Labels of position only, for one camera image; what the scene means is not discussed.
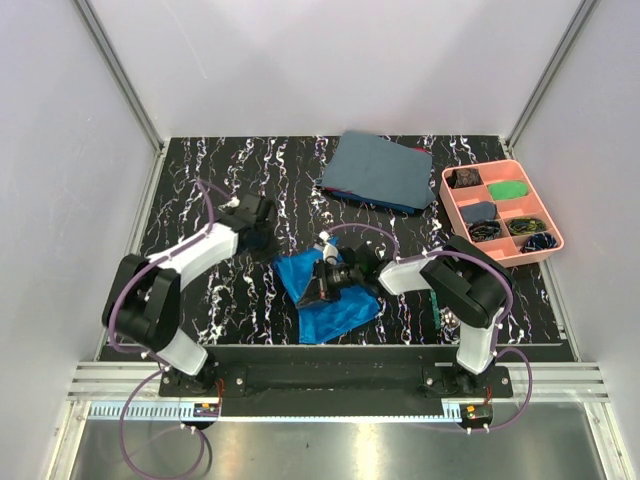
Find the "blue cloth napkin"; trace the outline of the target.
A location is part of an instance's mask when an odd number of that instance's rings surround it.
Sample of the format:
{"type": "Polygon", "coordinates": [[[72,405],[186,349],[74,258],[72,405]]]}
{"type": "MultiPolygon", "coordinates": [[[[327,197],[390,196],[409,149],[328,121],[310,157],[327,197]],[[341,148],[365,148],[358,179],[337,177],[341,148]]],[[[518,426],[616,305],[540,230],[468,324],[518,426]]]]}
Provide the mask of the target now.
{"type": "MultiPolygon", "coordinates": [[[[302,299],[312,277],[313,264],[322,259],[317,249],[277,257],[274,269],[294,305],[302,299]]],[[[301,344],[323,344],[374,319],[380,312],[377,299],[361,286],[341,291],[335,302],[296,307],[301,344]]]]}

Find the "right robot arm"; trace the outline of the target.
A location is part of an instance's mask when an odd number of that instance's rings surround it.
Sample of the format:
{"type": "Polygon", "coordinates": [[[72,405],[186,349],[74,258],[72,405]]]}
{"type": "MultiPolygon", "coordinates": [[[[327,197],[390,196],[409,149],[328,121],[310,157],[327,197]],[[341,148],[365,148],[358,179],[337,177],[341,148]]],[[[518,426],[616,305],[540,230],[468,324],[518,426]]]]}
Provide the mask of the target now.
{"type": "Polygon", "coordinates": [[[496,330],[513,304],[513,278],[497,261],[461,236],[451,237],[440,250],[399,259],[380,259],[365,245],[327,246],[312,264],[296,305],[333,304],[354,286],[394,296],[434,292],[460,322],[454,366],[443,375],[441,392],[472,397],[488,387],[497,358],[496,330]]]}

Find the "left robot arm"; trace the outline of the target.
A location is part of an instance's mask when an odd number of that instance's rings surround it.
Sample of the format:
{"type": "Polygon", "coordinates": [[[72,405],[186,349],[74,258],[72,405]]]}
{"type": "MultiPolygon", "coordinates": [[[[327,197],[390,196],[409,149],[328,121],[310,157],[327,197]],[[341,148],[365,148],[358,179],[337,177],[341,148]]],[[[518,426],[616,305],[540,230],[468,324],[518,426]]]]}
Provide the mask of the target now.
{"type": "Polygon", "coordinates": [[[178,244],[151,256],[129,254],[119,263],[103,314],[109,343],[118,337],[134,342],[169,370],[181,374],[181,384],[196,396],[216,385],[215,360],[180,326],[182,291],[215,265],[249,254],[267,261],[278,249],[277,212],[264,196],[247,194],[222,209],[206,202],[209,221],[178,244]]]}

